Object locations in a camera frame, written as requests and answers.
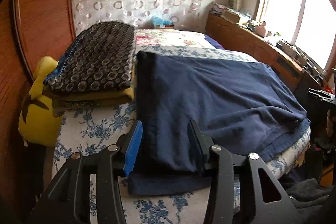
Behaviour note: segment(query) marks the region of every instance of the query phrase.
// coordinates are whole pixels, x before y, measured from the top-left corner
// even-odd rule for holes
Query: blue bedsheet
[[[198,171],[186,131],[190,119],[230,152],[257,152],[265,162],[309,126],[306,111],[265,64],[145,52],[137,59],[137,113],[144,132],[136,162],[141,177],[134,172],[133,180],[131,174],[132,194],[162,194],[160,181],[147,172]],[[183,191],[194,185],[190,177]],[[164,193],[175,187],[172,179]]]
[[[205,40],[207,42],[209,42],[211,45],[213,45],[215,48],[219,48],[221,50],[223,50],[224,48],[215,40],[215,39],[212,39],[210,36],[208,35],[205,35]]]

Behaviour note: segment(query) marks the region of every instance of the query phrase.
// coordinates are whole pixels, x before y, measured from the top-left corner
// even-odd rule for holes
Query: cardboard box
[[[154,29],[174,29],[174,25],[155,25],[153,26]]]
[[[230,10],[222,11],[221,17],[233,24],[244,24],[249,20],[248,16],[237,14]]]

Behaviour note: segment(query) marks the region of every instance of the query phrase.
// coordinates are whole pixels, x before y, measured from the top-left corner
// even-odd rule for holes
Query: black metal bracket
[[[118,176],[130,171],[126,166],[129,147],[133,145],[135,160],[141,139],[142,125],[135,121],[128,134],[100,153],[82,156],[73,153],[57,172],[32,211],[28,224],[89,224],[90,175],[96,174],[96,206],[99,224],[126,224],[121,203]]]
[[[90,174],[96,174],[98,223],[126,224],[118,176],[126,176],[125,170],[129,171],[125,168],[127,150],[139,123],[98,154],[73,153],[40,198],[28,224],[89,224]],[[201,151],[202,170],[214,172],[204,224],[301,223],[289,196],[256,153],[231,154],[203,135],[195,121],[190,122],[188,131],[194,136],[191,142]],[[240,178],[241,204],[234,215],[235,174]]]
[[[204,169],[214,170],[204,224],[302,223],[289,196],[258,154],[230,153],[201,134],[195,121],[189,125],[192,134],[203,152]],[[234,215],[235,174],[240,180],[240,211]]]

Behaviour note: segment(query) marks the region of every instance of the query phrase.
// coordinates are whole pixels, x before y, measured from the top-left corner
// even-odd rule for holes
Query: box
[[[244,24],[250,19],[248,16],[238,14],[230,10],[222,11],[221,17],[233,24]]]
[[[174,29],[174,25],[153,25],[154,29]]]
[[[279,44],[282,45],[282,51],[286,53],[288,56],[293,57],[296,55],[295,49],[288,43],[286,43],[284,40],[279,40]]]

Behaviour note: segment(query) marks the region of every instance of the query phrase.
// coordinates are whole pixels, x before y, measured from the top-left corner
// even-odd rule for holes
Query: bed
[[[248,54],[221,49],[204,34],[177,30],[137,30],[136,52],[144,50],[160,55],[215,58],[257,62]],[[115,107],[66,111],[55,146],[52,175],[74,152],[91,155],[114,144],[129,131],[136,117],[135,102]],[[267,166],[275,177],[288,172],[307,146],[310,128],[290,148],[277,155]],[[203,223],[209,188],[170,196],[129,196],[127,179],[120,178],[120,193],[127,223]],[[235,177],[235,210],[240,204],[239,178]],[[90,183],[90,217],[96,223],[95,176]]]

